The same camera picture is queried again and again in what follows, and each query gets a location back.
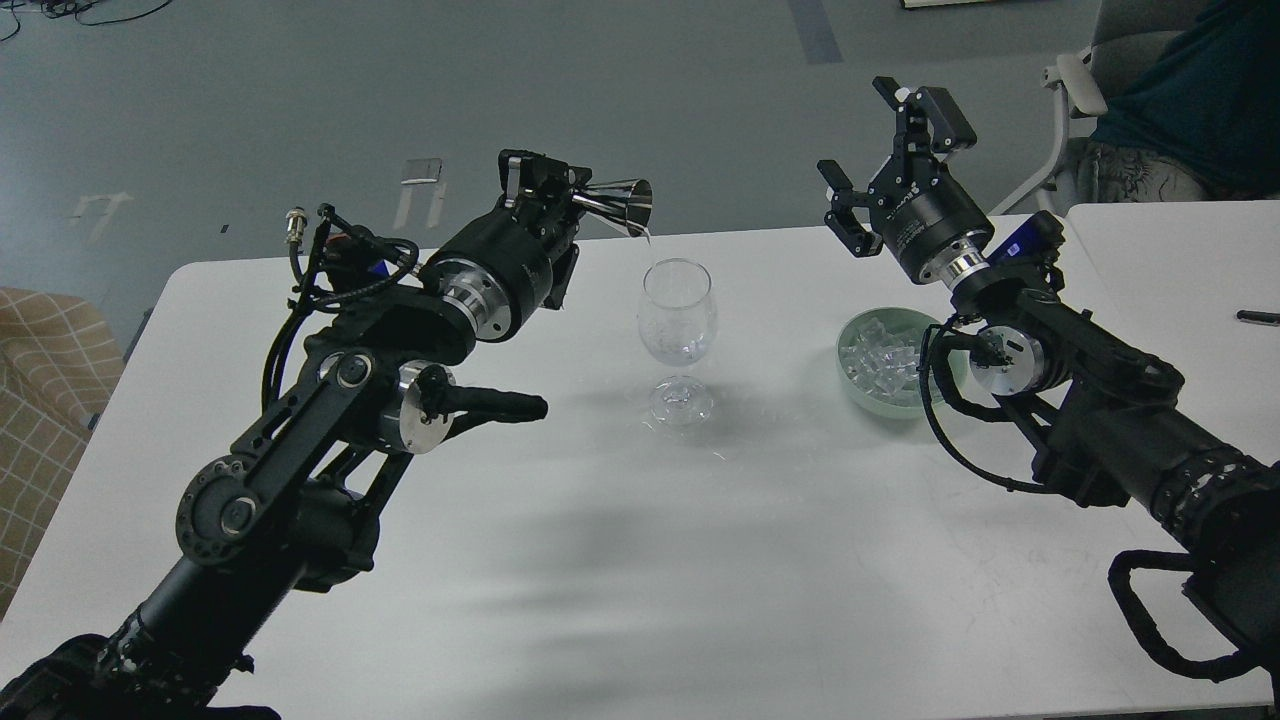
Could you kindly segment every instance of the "chair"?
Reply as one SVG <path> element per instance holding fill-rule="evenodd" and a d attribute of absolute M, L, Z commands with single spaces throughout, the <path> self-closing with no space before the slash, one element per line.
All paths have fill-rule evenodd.
<path fill-rule="evenodd" d="M 92 305 L 0 288 L 0 618 L 123 370 Z"/>
<path fill-rule="evenodd" d="M 1071 137 L 1070 120 L 1097 118 L 1107 111 L 1107 99 L 1123 94 L 1165 51 L 1169 41 L 1190 29 L 1208 0 L 1102 0 L 1093 28 L 1093 44 L 1057 56 L 1044 68 L 1041 85 L 1053 91 L 1053 147 L 1048 160 L 992 215 L 1004 215 L 1030 195 L 1039 208 L 1065 214 L 1080 199 L 1075 170 L 1088 137 Z"/>

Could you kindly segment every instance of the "gray floor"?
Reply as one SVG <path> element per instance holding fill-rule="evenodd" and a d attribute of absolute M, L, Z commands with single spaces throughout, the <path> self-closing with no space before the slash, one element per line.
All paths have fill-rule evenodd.
<path fill-rule="evenodd" d="M 83 296 L 127 343 L 178 266 L 283 254 L 293 205 L 332 202 L 393 234 L 410 158 L 444 159 L 447 199 L 428 232 L 419 191 L 399 234 L 443 243 L 493 202 L 503 147 L 652 179 L 655 233 L 820 224 L 814 163 L 835 156 L 865 182 L 887 154 L 876 74 L 952 91 L 980 136 L 954 170 L 989 208 L 1043 160 L 1039 69 L 1088 42 L 1097 0 L 824 10 L 178 0 L 96 28 L 20 14 L 0 44 L 0 284 Z M 119 193 L 106 220 L 105 199 L 72 218 Z"/>

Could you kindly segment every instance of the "beige armchair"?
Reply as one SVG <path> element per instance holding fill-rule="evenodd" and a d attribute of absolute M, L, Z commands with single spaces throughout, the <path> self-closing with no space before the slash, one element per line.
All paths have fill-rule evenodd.
<path fill-rule="evenodd" d="M 0 618 L 123 370 L 96 307 L 0 288 Z"/>

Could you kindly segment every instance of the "dark shirt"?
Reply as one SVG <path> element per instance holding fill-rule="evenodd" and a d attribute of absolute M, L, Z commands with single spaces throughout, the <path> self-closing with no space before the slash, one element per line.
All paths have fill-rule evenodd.
<path fill-rule="evenodd" d="M 1280 190 L 1280 0 L 1217 0 L 1123 95 L 1093 140 L 1144 147 L 1236 190 Z"/>

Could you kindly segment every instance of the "bowl of ice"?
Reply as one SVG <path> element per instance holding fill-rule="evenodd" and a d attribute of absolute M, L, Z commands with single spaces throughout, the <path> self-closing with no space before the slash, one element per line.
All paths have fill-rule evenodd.
<path fill-rule="evenodd" d="M 836 366 L 841 386 L 859 407 L 879 415 L 908 420 L 924 415 L 916 366 L 924 329 L 937 320 L 906 307 L 876 307 L 849 320 L 836 340 Z M 956 384 L 963 386 L 968 364 L 963 355 L 948 357 Z M 929 398 L 942 402 L 933 378 Z"/>

